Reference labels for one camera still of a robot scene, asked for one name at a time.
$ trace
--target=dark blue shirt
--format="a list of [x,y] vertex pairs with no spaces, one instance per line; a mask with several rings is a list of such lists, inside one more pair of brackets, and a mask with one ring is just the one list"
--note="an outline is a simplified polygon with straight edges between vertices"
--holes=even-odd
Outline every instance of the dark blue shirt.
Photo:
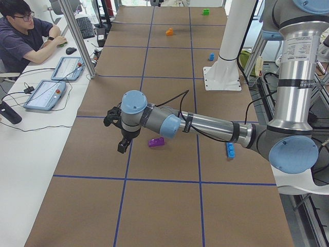
[[17,31],[5,17],[0,18],[0,58],[6,72],[22,72],[29,64],[23,56],[29,51],[38,51],[43,44],[42,36],[49,36],[52,23],[33,18],[34,28],[28,35]]

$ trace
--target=man's arm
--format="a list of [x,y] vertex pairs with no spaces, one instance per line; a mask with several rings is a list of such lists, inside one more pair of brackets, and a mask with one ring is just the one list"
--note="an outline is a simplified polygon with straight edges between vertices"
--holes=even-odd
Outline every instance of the man's arm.
[[63,36],[57,36],[54,40],[49,42],[49,44],[46,47],[41,48],[38,51],[32,50],[26,53],[23,58],[30,60],[34,63],[41,64],[43,63],[47,58],[51,56],[51,54],[54,53],[58,45],[61,45],[66,42],[66,38]]
[[[52,28],[49,30],[49,37],[53,37],[56,38],[57,36],[59,36],[61,34],[61,30],[60,28],[53,24]],[[46,47],[47,45],[49,45],[51,43],[52,40],[47,40],[44,44],[43,47]]]

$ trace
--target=computer mouse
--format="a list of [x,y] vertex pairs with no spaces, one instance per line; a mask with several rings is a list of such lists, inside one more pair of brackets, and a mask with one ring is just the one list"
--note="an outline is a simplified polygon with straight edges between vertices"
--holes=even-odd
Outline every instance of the computer mouse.
[[73,52],[75,52],[77,49],[74,47],[68,47],[66,49],[66,54],[71,55]]

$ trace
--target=black keyboard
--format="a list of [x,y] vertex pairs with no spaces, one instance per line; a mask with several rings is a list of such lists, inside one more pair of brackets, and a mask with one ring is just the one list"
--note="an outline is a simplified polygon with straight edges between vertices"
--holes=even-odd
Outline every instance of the black keyboard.
[[77,18],[77,23],[83,39],[95,37],[94,28],[88,17]]

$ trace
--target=green object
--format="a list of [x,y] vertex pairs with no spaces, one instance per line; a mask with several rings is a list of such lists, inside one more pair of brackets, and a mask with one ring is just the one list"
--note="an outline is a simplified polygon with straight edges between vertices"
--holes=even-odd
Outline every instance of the green object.
[[[239,59],[240,59],[240,63],[241,63],[242,68],[246,67],[250,55],[251,55],[251,53],[248,52],[247,50],[242,50],[241,51]],[[255,66],[253,67],[250,75],[256,77]]]
[[61,45],[59,45],[59,47],[64,47],[64,45],[66,45],[67,44],[67,42],[65,42],[65,43],[63,43],[63,44],[61,44]]
[[209,13],[210,13],[209,11],[210,11],[209,9],[204,9],[204,12],[202,15],[209,15]]

